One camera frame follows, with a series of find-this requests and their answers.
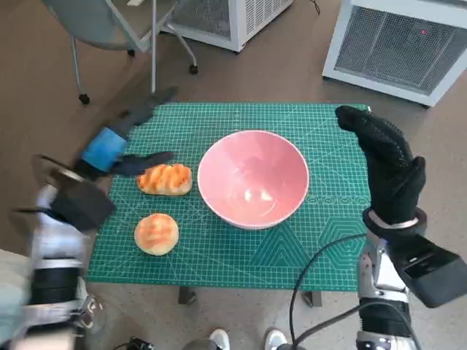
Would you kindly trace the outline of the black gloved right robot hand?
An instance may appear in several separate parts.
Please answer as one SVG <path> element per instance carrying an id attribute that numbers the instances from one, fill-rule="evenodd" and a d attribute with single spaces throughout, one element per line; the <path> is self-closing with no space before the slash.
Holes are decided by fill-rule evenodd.
<path id="1" fill-rule="evenodd" d="M 335 110 L 339 127 L 354 133 L 367 163 L 371 210 L 388 225 L 416 217 L 425 185 L 425 158 L 413 156 L 400 129 L 389 120 L 352 106 Z"/>

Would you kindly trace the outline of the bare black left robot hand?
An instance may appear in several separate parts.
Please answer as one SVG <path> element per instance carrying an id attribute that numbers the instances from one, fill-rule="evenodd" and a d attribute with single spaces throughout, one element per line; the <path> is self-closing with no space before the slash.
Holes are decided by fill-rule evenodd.
<path id="1" fill-rule="evenodd" d="M 138 176 L 153 166 L 172 160 L 174 153 L 171 151 L 156 152 L 147 156 L 125 155 L 124 152 L 128 146 L 130 132 L 152 118 L 154 108 L 170 102 L 177 92 L 176 87 L 168 87 L 125 108 L 90 139 L 74 162 L 72 170 L 86 179 L 95 181 L 109 174 Z"/>

